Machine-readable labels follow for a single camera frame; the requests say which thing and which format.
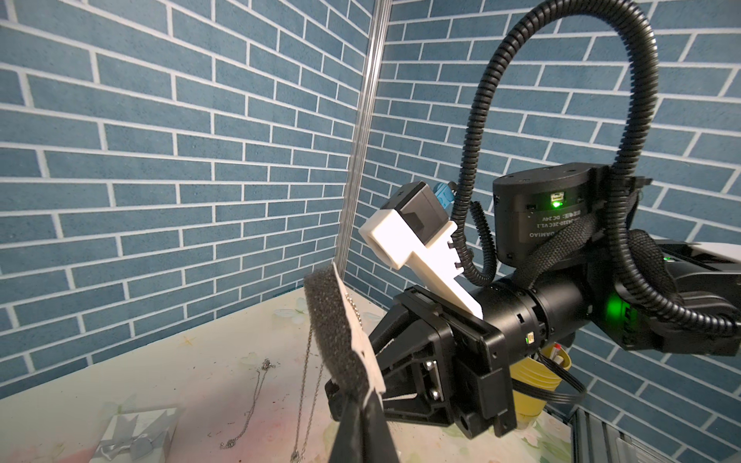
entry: yellow cup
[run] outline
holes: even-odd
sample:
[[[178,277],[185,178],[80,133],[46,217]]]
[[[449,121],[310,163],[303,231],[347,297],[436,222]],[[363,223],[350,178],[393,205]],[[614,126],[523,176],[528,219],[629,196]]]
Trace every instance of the yellow cup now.
[[[543,355],[550,357],[554,346],[548,346],[542,350]],[[556,355],[563,359],[561,366],[564,370],[571,368],[571,358],[561,349]],[[561,378],[550,371],[544,364],[526,357],[510,367],[513,379],[518,379],[526,384],[546,390],[556,390],[561,384]],[[517,428],[526,428],[543,411],[545,400],[533,399],[530,396],[514,391],[514,411],[517,415]]]

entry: blue brick wall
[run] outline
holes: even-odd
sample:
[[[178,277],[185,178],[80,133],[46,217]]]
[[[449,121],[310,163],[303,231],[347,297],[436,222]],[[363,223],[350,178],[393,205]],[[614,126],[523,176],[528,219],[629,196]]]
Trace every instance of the blue brick wall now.
[[[333,258],[372,0],[0,5],[0,398]]]
[[[537,3],[394,2],[345,274],[380,305],[418,281],[380,263],[357,227],[405,182],[457,180],[475,87],[499,41]],[[741,244],[741,3],[641,6],[657,33],[661,100],[639,164],[655,182],[635,224],[655,236]],[[627,70],[616,34],[590,18],[558,21],[523,47],[496,92],[479,160],[474,198],[490,220],[498,176],[611,162],[628,108]],[[475,239],[473,227],[467,235]],[[571,355],[590,386],[582,406],[665,455],[717,462],[741,448],[738,357],[626,353],[592,327],[579,332]]]

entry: black cylindrical joint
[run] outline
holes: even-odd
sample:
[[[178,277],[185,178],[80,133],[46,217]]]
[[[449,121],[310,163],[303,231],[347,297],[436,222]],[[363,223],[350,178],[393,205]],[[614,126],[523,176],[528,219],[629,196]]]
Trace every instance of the black cylindrical joint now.
[[[574,271],[552,272],[541,276],[533,290],[500,279],[472,296],[481,304],[484,321],[505,335],[513,364],[588,323],[587,288]]]
[[[484,321],[505,335],[510,363],[519,361],[544,345],[545,325],[536,314],[536,302],[506,280],[499,280],[471,294]]]
[[[563,339],[588,323],[591,291],[576,271],[544,273],[530,293],[538,318],[545,320],[548,341]]]
[[[492,191],[499,260],[518,267],[539,244],[590,213],[599,199],[604,167],[574,162],[496,179]]]

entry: black metal bracket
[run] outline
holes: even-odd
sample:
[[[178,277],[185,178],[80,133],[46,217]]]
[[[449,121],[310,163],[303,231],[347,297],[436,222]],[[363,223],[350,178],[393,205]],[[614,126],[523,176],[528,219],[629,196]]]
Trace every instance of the black metal bracket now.
[[[370,335],[386,383],[387,420],[450,426],[469,439],[494,426],[516,427],[504,335],[495,327],[419,286],[396,304]],[[342,394],[325,386],[335,419]]]

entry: black cable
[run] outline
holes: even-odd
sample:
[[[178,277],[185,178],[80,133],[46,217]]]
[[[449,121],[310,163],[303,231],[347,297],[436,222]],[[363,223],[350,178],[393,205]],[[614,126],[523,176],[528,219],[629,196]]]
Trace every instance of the black cable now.
[[[471,203],[471,218],[473,218],[473,222],[476,225],[476,232],[481,238],[481,248],[484,251],[483,273],[488,275],[489,273],[494,272],[491,275],[491,279],[488,281],[481,281],[481,284],[477,285],[485,286],[491,283],[491,281],[494,280],[494,275],[496,275],[496,247],[494,246],[494,240],[491,238],[491,230],[489,229],[489,222],[486,221],[484,209],[478,201],[473,201]],[[469,251],[469,253],[473,259],[473,253],[471,251]]]
[[[521,394],[530,396],[534,399],[545,400],[552,404],[578,404],[582,401],[584,396],[587,395],[587,387],[582,384],[576,376],[572,375],[564,367],[557,364],[553,360],[544,356],[540,349],[538,349],[538,359],[540,363],[544,364],[546,368],[555,373],[559,378],[566,381],[570,386],[576,389],[576,394],[564,394],[553,392],[548,389],[541,389],[535,387],[532,384],[528,384],[517,379],[512,378],[512,389],[516,390]]]
[[[539,4],[514,25],[494,52],[476,90],[468,117],[461,170],[453,202],[451,220],[456,222],[453,245],[458,252],[463,274],[473,284],[484,286],[494,278],[495,268],[482,272],[473,265],[465,238],[465,218],[471,205],[473,184],[479,161],[481,139],[486,117],[502,74],[525,42],[545,25],[573,15],[587,15],[611,25],[622,39],[628,52],[631,69],[631,100],[628,118],[615,162],[611,169],[608,201],[605,208],[605,234],[615,267],[615,273],[628,292],[649,316],[672,322],[685,328],[715,336],[732,336],[741,330],[741,321],[711,316],[687,309],[656,291],[638,271],[628,247],[625,220],[630,212],[631,177],[645,144],[654,117],[658,94],[659,58],[656,39],[648,19],[632,0],[547,0]]]

